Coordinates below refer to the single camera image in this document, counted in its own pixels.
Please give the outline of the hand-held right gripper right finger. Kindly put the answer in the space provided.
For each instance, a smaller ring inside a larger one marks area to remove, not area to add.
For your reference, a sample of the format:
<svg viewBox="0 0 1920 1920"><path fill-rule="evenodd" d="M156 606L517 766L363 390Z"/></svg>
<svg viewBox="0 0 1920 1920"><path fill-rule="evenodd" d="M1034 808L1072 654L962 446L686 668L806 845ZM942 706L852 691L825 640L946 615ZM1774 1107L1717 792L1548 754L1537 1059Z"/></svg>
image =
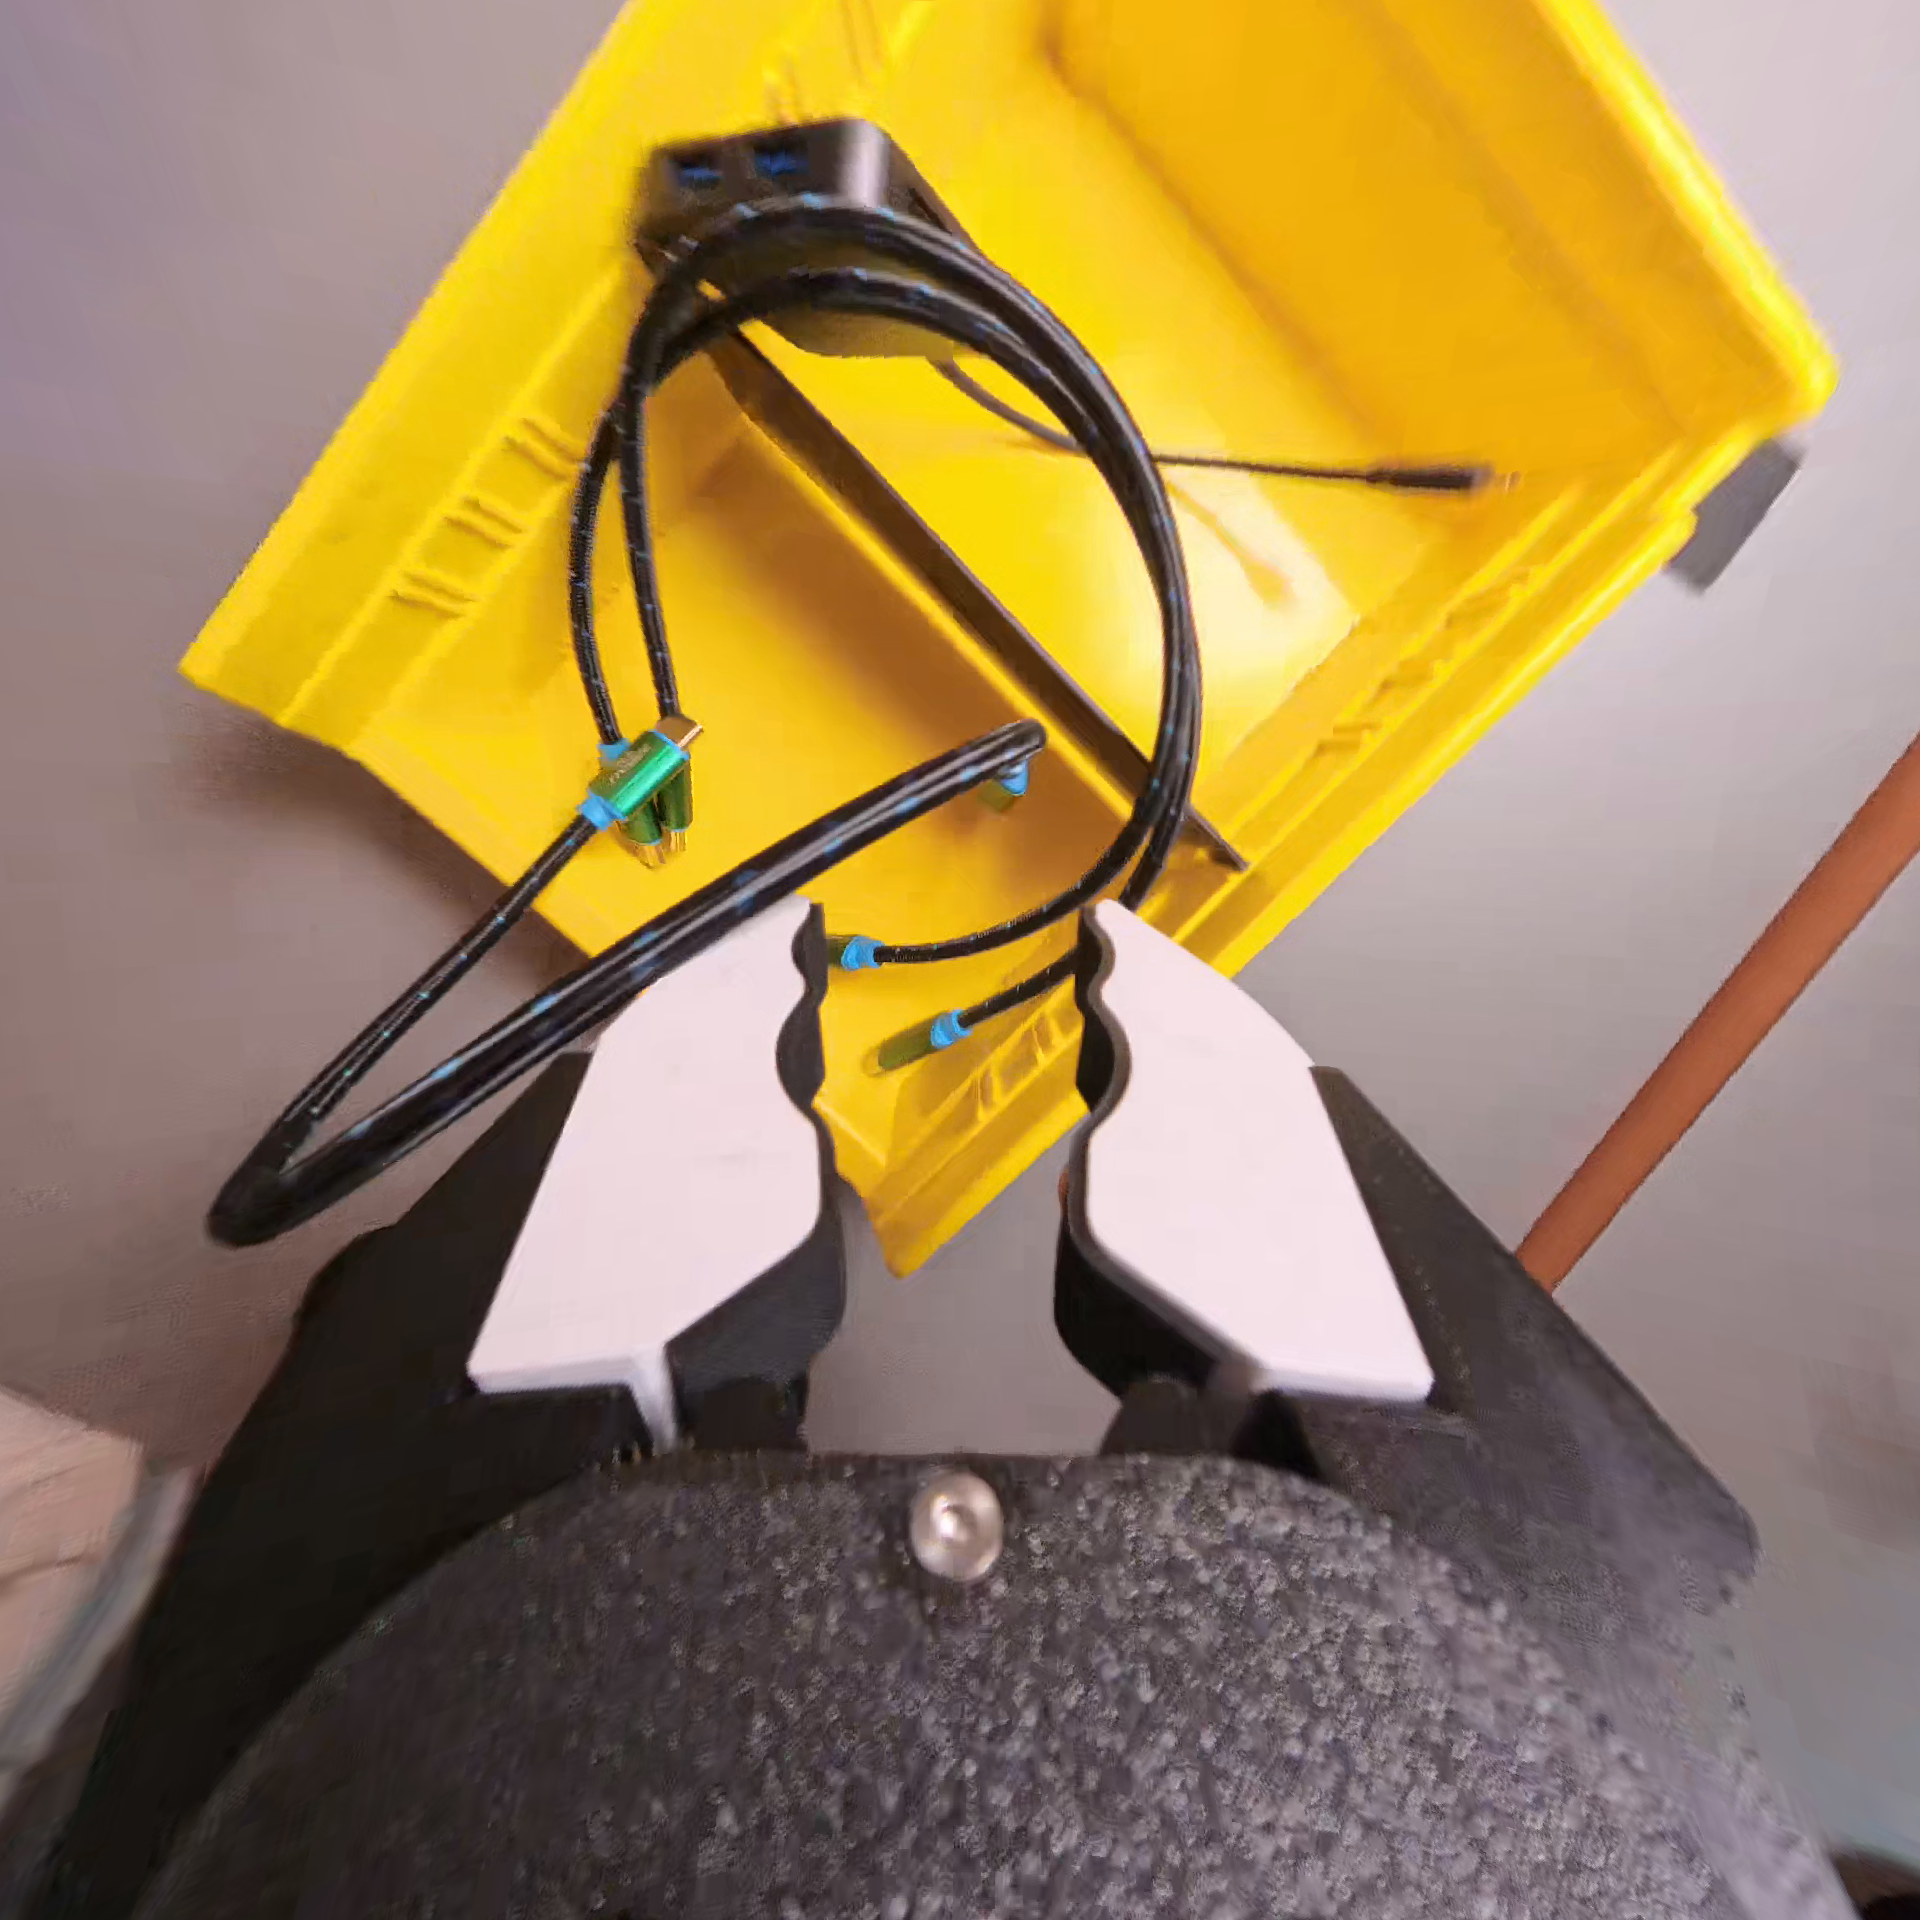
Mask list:
<svg viewBox="0 0 1920 1920"><path fill-rule="evenodd" d="M1436 1375L1313 1056L1105 901L1074 952L1089 1111L1064 1224L1093 1274L1253 1389L1413 1408Z"/></svg>

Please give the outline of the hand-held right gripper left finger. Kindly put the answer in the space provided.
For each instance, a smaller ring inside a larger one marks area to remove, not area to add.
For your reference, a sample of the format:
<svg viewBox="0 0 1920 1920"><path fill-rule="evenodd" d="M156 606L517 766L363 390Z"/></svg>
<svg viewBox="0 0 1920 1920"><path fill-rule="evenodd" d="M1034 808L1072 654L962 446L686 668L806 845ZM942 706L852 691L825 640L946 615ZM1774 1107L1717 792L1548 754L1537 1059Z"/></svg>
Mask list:
<svg viewBox="0 0 1920 1920"><path fill-rule="evenodd" d="M716 1386L806 1371L846 1299L824 997L824 911L790 896L613 1016L470 1343L481 1394L619 1388L676 1444Z"/></svg>

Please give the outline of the yellow plastic bin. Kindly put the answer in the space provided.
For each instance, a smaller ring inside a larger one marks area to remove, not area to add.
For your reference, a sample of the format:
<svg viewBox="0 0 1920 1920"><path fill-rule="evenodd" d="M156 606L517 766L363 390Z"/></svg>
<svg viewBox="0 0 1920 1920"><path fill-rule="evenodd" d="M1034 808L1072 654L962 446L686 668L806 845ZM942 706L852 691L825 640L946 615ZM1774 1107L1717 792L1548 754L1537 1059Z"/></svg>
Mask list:
<svg viewBox="0 0 1920 1920"><path fill-rule="evenodd" d="M686 138L859 117L1107 370L1152 447L1475 464L1468 496L1171 470L1203 663L1193 828L1144 918L1236 972L1690 538L1835 365L1598 4L629 4L184 661L371 770L506 882L600 770L570 517ZM1161 613L1097 470L915 359L768 350L1149 754ZM644 408L691 845L600 831L534 910L588 952L946 742L764 691L773 615L702 502L709 355ZM930 944L1066 888L1123 823L956 798L801 888Z"/></svg>

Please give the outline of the black bin divider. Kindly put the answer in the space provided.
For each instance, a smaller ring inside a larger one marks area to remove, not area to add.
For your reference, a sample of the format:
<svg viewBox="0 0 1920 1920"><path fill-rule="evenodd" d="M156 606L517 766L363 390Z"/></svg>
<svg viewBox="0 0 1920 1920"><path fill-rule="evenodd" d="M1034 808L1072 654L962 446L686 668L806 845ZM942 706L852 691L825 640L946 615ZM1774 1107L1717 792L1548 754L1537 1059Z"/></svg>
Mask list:
<svg viewBox="0 0 1920 1920"><path fill-rule="evenodd" d="M883 747L929 752L987 716L1046 727L1042 814L1120 826L1145 782L1137 746L934 522L768 350L720 342L712 379L741 419L702 502L726 581L773 615L760 687L824 694Z"/></svg>

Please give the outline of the grey power adapter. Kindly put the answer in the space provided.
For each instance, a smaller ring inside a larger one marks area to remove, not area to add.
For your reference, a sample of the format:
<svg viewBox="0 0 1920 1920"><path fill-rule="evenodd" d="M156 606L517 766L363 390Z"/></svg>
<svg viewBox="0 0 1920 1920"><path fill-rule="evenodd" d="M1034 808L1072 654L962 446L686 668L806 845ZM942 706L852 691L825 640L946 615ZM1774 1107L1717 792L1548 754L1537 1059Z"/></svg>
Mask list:
<svg viewBox="0 0 1920 1920"><path fill-rule="evenodd" d="M1690 591L1707 591L1739 557L1778 506L1805 452L1795 439L1764 439L1731 469L1693 510L1690 538L1672 552L1664 575Z"/></svg>

